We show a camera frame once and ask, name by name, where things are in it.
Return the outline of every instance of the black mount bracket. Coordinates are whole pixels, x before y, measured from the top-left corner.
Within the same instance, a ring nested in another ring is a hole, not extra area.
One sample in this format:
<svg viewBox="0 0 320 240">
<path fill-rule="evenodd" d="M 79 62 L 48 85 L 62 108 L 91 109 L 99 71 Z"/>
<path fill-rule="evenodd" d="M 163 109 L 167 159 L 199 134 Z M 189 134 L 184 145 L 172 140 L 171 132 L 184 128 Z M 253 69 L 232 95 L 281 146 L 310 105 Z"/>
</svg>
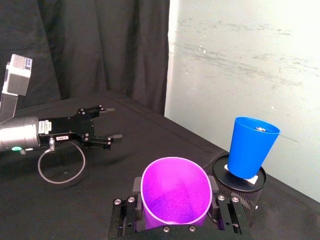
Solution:
<svg viewBox="0 0 320 240">
<path fill-rule="evenodd" d="M 238 198 L 218 195 L 219 188 L 213 176 L 212 203 L 209 210 L 216 224 L 211 226 L 164 225 L 148 230 L 136 230 L 137 221 L 143 218 L 140 193 L 141 177 L 134 180 L 132 196 L 113 200 L 108 240 L 253 240 L 247 218 Z"/>
</svg>

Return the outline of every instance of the robotic arm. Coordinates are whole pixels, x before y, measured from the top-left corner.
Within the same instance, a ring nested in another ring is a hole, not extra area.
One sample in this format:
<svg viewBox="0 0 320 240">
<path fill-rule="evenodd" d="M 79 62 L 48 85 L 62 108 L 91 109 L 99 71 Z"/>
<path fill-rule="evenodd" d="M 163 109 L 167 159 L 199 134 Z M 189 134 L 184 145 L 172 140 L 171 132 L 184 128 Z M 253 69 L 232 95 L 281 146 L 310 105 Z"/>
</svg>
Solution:
<svg viewBox="0 0 320 240">
<path fill-rule="evenodd" d="M 12 150 L 25 155 L 27 151 L 47 147 L 46 154 L 54 152 L 57 143 L 73 140 L 86 148 L 110 149 L 112 143 L 122 139 L 121 134 L 95 136 L 93 118 L 99 117 L 100 113 L 115 111 L 113 108 L 104 109 L 102 105 L 79 108 L 75 115 L 67 117 L 15 117 L 18 96 L 27 93 L 31 69 L 32 59 L 16 54 L 6 65 L 0 102 L 0 152 Z M 42 157 L 38 164 L 40 174 Z"/>
</svg>

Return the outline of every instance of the blue plastic cup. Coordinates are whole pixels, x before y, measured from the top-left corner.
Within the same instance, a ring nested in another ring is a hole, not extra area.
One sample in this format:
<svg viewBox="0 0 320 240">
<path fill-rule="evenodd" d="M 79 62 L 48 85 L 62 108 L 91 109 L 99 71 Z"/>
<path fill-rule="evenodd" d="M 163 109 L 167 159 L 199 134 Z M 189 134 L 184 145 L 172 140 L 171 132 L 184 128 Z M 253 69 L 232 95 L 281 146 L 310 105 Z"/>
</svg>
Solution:
<svg viewBox="0 0 320 240">
<path fill-rule="evenodd" d="M 265 121 L 237 117 L 234 121 L 229 171 L 242 179 L 251 179 L 259 171 L 280 130 Z"/>
</svg>

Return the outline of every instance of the black mesh cup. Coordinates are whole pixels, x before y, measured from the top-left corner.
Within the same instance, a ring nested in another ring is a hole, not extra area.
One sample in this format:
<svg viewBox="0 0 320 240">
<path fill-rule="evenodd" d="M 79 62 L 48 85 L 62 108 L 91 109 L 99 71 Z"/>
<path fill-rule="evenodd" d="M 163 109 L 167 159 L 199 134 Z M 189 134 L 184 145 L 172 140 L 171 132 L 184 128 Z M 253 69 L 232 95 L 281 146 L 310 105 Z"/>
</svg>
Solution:
<svg viewBox="0 0 320 240">
<path fill-rule="evenodd" d="M 219 195 L 225 198 L 239 198 L 249 226 L 255 221 L 255 213 L 263 187 L 267 181 L 267 174 L 261 167 L 257 181 L 253 184 L 230 173 L 226 168 L 228 157 L 222 157 L 213 164 L 213 176 L 219 187 Z"/>
</svg>

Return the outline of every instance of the silver cylindrical motor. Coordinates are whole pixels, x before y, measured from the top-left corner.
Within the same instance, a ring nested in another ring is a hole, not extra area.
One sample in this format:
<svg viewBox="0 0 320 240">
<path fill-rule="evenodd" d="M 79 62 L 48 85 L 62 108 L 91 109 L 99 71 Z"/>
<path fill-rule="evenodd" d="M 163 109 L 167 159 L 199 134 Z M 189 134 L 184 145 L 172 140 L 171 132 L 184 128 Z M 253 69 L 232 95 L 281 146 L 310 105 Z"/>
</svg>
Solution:
<svg viewBox="0 0 320 240">
<path fill-rule="evenodd" d="M 37 117 L 17 117 L 0 124 L 0 152 L 39 147 Z"/>
</svg>

